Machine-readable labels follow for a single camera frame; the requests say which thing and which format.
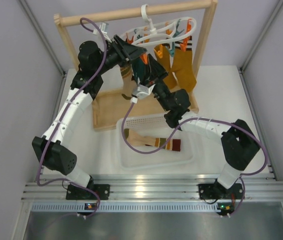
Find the teal sock with reindeer patch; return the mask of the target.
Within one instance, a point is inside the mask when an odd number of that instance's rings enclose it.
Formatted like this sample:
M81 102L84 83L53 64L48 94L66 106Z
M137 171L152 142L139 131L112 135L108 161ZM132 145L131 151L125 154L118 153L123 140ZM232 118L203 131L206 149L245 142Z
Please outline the teal sock with reindeer patch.
M145 64L139 57L132 61L131 66L133 71L133 79L137 83L137 85L147 86L150 82L149 64Z

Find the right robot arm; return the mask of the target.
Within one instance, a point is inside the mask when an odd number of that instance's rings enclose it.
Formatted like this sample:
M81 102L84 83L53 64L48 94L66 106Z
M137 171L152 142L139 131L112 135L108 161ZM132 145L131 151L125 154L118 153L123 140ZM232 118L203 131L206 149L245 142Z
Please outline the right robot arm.
M190 111L190 97L185 89L171 92L164 83L168 76L165 68L151 55L143 62L140 86L150 90L166 112L167 125L175 130L195 133L222 146L226 163L211 187L202 186L202 200L231 198L238 192L237 180L261 149L251 129L244 120L234 123L199 117Z

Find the white plastic clip hanger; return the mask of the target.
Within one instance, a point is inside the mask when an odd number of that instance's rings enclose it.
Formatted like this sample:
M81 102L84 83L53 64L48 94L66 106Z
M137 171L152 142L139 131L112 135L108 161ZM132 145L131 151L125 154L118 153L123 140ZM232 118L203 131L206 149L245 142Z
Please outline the white plastic clip hanger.
M193 17L181 17L159 23L153 23L147 15L147 4L141 6L141 17L145 26L132 28L120 37L129 44L142 47L169 45L172 49L175 44L186 48L197 29L197 21Z

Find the orange clothes peg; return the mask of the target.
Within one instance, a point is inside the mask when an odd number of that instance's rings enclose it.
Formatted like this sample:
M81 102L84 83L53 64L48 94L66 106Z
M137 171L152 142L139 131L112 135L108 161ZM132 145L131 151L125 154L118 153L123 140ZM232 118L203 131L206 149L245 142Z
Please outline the orange clothes peg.
M140 56L140 59L142 60L142 62L147 65L148 64L148 55L146 53L142 54Z

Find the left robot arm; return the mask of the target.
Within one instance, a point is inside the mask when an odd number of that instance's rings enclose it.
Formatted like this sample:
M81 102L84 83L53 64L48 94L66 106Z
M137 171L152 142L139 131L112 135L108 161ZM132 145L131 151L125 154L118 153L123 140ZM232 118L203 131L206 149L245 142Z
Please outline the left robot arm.
M78 71L66 100L50 127L31 143L39 165L60 173L60 181L68 181L84 199L95 194L95 187L92 176L81 169L77 156L69 150L74 129L99 93L104 83L102 75L115 66L127 66L147 52L144 47L127 43L117 35L111 41L102 41L103 50L91 40L79 46Z

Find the teal clothes peg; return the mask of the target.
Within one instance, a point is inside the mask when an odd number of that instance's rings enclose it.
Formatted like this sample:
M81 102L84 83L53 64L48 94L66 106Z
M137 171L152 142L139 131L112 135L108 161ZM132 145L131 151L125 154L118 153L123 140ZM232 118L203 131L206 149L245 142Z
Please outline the teal clothes peg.
M171 42L169 45L166 46L166 49L169 53L169 55L173 58L175 55L175 43Z

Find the striped sock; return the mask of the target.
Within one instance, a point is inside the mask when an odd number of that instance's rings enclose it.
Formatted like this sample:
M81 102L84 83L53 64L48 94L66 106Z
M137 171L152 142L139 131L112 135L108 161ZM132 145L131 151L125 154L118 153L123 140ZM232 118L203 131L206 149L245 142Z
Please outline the striped sock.
M160 148L163 146L163 149L167 151L181 151L181 139L173 138L167 142L167 138L142 136L130 128L125 128L123 132L125 139L133 147L148 146Z
M125 100L130 100L132 97L132 92L136 88L132 66L127 65L125 67L121 67L120 73L123 81L121 95Z

